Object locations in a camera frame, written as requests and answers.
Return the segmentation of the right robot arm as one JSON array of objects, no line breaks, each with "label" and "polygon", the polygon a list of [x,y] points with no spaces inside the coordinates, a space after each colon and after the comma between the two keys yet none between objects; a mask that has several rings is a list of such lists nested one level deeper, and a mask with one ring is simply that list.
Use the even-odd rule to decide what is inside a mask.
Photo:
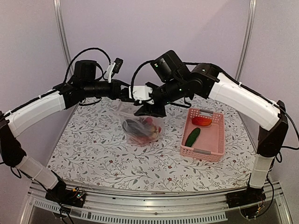
[{"label": "right robot arm", "polygon": [[[161,86],[147,83],[134,86],[139,70],[150,64]],[[136,116],[165,116],[165,106],[181,98],[198,95],[224,103],[253,119],[260,125],[257,155],[249,178],[249,187],[242,192],[242,200],[252,203],[260,195],[259,189],[278,155],[288,131],[285,106],[282,101],[271,101],[234,80],[222,68],[212,63],[197,63],[189,70],[187,63],[169,50],[155,60],[142,63],[134,72],[129,86],[129,97],[141,108]]]}]

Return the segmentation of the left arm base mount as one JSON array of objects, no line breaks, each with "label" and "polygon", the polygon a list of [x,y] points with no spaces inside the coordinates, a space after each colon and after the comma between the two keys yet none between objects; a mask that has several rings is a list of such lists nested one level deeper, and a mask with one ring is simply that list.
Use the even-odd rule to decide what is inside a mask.
[{"label": "left arm base mount", "polygon": [[45,198],[62,205],[83,208],[86,191],[79,189],[67,189],[65,185],[57,185],[53,189],[48,189]]}]

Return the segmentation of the green cucumber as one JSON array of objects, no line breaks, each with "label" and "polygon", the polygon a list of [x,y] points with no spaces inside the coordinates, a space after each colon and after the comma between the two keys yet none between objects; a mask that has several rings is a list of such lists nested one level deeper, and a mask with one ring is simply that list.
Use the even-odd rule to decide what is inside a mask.
[{"label": "green cucumber", "polygon": [[201,132],[201,129],[199,127],[194,128],[188,135],[188,137],[185,141],[185,146],[192,147],[194,145],[194,143],[196,142],[197,138],[199,137],[200,132]]}]

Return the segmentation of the pink perforated plastic basket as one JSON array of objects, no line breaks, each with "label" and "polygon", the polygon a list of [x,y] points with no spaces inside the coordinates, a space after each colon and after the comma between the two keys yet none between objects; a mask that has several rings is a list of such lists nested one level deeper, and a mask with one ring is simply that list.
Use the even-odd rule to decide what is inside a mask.
[{"label": "pink perforated plastic basket", "polygon": [[[192,119],[200,117],[210,119],[208,126],[198,126],[192,123]],[[217,162],[225,153],[225,130],[223,114],[190,108],[183,130],[180,143],[180,155],[205,161]],[[200,128],[200,134],[191,147],[185,145],[188,136],[195,128]]]}]

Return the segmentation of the red lychee bunch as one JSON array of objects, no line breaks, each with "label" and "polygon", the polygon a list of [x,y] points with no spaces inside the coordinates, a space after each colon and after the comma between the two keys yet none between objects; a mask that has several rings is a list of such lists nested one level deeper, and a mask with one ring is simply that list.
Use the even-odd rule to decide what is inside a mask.
[{"label": "red lychee bunch", "polygon": [[139,145],[145,145],[152,141],[157,140],[162,133],[162,120],[151,116],[138,117],[136,120],[140,120],[149,126],[148,136],[136,136],[130,135],[130,139]]}]

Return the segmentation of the orange red mango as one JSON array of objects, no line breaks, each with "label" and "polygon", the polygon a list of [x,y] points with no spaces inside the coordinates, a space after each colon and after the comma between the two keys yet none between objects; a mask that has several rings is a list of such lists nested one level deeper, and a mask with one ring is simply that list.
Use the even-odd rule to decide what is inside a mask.
[{"label": "orange red mango", "polygon": [[210,126],[212,124],[212,119],[204,117],[193,117],[192,124],[196,126]]}]

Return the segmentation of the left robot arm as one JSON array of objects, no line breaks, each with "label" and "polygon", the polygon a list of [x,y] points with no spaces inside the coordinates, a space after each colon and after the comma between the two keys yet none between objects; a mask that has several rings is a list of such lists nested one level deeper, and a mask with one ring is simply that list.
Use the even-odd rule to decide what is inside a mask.
[{"label": "left robot arm", "polygon": [[65,183],[40,162],[28,156],[22,149],[17,137],[25,130],[44,118],[62,110],[67,110],[86,98],[107,97],[115,100],[122,97],[123,82],[112,80],[123,64],[116,58],[106,72],[106,81],[95,78],[99,64],[93,60],[81,60],[75,63],[74,75],[70,82],[54,86],[51,90],[16,109],[0,115],[0,155],[3,163],[28,175],[41,183],[60,203],[69,199]]}]

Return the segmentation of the clear zip top bag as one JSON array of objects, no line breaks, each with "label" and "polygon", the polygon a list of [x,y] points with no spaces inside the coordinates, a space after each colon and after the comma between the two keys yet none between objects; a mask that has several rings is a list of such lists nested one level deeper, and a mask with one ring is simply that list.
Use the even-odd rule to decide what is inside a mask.
[{"label": "clear zip top bag", "polygon": [[163,135],[164,121],[149,115],[135,116],[138,107],[128,102],[120,102],[114,114],[120,120],[128,143],[145,146],[157,141]]}]

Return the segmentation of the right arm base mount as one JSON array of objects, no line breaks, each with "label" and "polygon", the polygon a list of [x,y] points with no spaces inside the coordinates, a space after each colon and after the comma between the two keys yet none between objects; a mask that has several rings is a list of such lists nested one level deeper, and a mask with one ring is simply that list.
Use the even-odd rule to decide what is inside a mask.
[{"label": "right arm base mount", "polygon": [[231,192],[226,194],[226,203],[229,208],[248,205],[261,202],[266,199],[263,188],[256,189],[247,187],[245,190]]}]

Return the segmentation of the dark purple eggplant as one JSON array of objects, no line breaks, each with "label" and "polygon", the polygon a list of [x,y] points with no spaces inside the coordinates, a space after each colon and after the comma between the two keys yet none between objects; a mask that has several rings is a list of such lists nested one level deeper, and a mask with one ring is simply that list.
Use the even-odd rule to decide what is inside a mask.
[{"label": "dark purple eggplant", "polygon": [[125,133],[136,136],[148,136],[149,126],[140,120],[126,119],[122,122],[122,128]]}]

